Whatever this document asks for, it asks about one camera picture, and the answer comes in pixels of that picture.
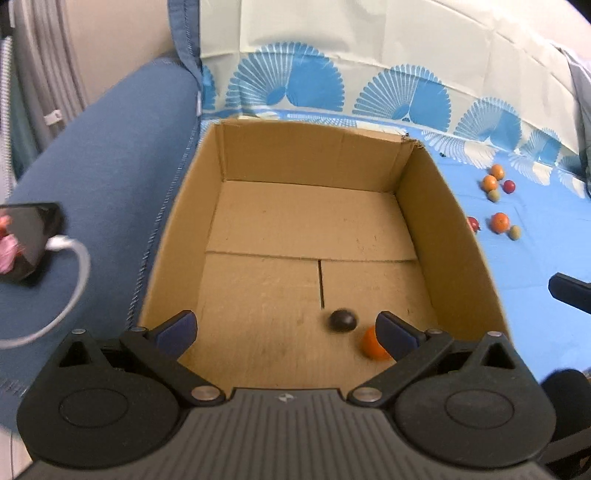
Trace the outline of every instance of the cardboard box bottom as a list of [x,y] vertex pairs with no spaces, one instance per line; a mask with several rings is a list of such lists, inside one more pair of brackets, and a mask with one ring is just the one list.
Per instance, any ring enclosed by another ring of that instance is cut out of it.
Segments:
[[[359,325],[350,333],[331,332],[327,317],[343,307],[357,312]],[[199,334],[181,363],[228,394],[233,387],[337,387],[346,394],[394,363],[372,361],[359,349],[381,310],[420,329],[437,326],[418,261],[208,253]]]

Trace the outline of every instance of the open cardboard box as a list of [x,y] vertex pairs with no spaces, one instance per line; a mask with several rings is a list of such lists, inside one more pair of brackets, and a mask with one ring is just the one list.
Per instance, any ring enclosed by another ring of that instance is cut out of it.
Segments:
[[[333,333],[337,308],[357,312]],[[193,310],[181,363],[233,387],[339,387],[393,361],[359,342],[389,310],[459,339],[506,332],[465,214],[423,146],[399,135],[295,122],[225,121],[177,196],[141,324]]]

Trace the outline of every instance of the orange fruit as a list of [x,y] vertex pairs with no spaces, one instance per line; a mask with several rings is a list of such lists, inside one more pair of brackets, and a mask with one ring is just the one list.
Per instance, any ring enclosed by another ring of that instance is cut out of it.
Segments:
[[501,167],[498,163],[495,163],[491,167],[489,173],[497,180],[502,180],[505,178],[505,170],[503,170],[503,167]]
[[509,217],[504,213],[496,213],[491,218],[491,229],[495,233],[505,233],[510,226]]
[[496,181],[496,178],[494,178],[492,175],[487,175],[484,177],[484,179],[482,179],[482,188],[485,192],[495,190],[498,186],[499,184]]
[[375,325],[369,327],[363,334],[361,350],[371,360],[383,361],[392,359],[386,349],[379,344],[378,338],[375,336]]

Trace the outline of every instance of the smartphone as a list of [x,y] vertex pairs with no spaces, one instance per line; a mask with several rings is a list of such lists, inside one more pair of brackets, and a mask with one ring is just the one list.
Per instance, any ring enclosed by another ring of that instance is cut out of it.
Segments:
[[0,205],[0,281],[35,277],[48,257],[45,245],[61,232],[63,221],[57,203]]

